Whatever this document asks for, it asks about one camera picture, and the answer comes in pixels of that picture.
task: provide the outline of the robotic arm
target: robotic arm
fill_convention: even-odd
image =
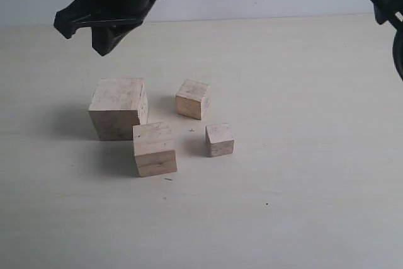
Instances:
[[[109,54],[133,29],[140,26],[157,0],[75,0],[59,11],[54,27],[67,39],[78,28],[90,27],[93,48],[102,56]],[[396,29],[393,55],[399,75],[403,79],[403,22],[396,13],[403,14],[403,0],[371,0],[375,17],[382,25],[390,22]]]

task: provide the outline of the small wooden cube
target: small wooden cube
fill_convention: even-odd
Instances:
[[[172,130],[167,122],[133,127],[134,158],[141,177],[177,171]]]
[[[101,141],[132,140],[133,126],[146,124],[149,106],[144,80],[101,79],[89,115]]]
[[[232,154],[234,152],[234,141],[228,123],[206,127],[206,142],[210,157]]]
[[[210,106],[210,86],[186,80],[176,94],[176,109],[180,115],[201,120]]]

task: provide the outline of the large wooden cube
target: large wooden cube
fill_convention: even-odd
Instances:
[[[228,123],[206,127],[206,142],[210,157],[232,154],[234,152],[234,141]]]
[[[201,120],[210,106],[210,86],[186,80],[176,94],[176,109],[180,115]]]
[[[134,158],[141,177],[177,171],[171,128],[167,122],[133,127]]]
[[[147,123],[149,106],[144,80],[101,79],[89,115],[102,141],[132,140],[133,126]]]

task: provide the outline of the table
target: table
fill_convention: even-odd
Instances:
[[[0,28],[1,268],[402,268],[393,37],[372,15],[149,23],[101,58],[89,30]],[[145,79],[177,173],[97,140],[103,77]],[[202,122],[175,113],[185,79],[212,87]],[[236,150],[210,159],[220,122]]]

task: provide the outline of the wooden block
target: wooden block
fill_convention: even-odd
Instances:
[[[134,158],[141,177],[177,171],[172,130],[167,122],[133,127]]]
[[[133,126],[147,123],[149,106],[144,80],[101,79],[89,115],[102,141],[132,140]]]
[[[219,157],[234,152],[234,137],[228,123],[206,127],[206,142],[210,157]]]
[[[176,109],[180,115],[201,120],[210,106],[210,86],[186,80],[176,94]]]

